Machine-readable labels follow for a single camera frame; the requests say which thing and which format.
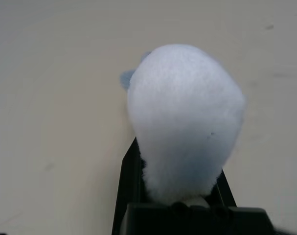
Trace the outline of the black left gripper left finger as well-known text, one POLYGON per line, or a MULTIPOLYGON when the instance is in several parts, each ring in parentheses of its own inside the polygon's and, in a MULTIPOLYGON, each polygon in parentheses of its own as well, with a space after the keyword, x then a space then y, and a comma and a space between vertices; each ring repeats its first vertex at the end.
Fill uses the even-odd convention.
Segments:
POLYGON ((129 203, 148 203, 142 169, 144 162, 140 157, 137 140, 134 139, 122 159, 118 191, 116 197, 112 234, 120 233, 123 216, 129 203))

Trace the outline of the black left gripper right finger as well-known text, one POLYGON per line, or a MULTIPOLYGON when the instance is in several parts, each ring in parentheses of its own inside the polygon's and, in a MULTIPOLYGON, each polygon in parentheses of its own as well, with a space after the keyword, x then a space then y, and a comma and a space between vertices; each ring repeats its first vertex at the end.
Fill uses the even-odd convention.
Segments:
POLYGON ((224 205, 226 207, 237 207, 223 170, 212 190, 211 204, 224 205))

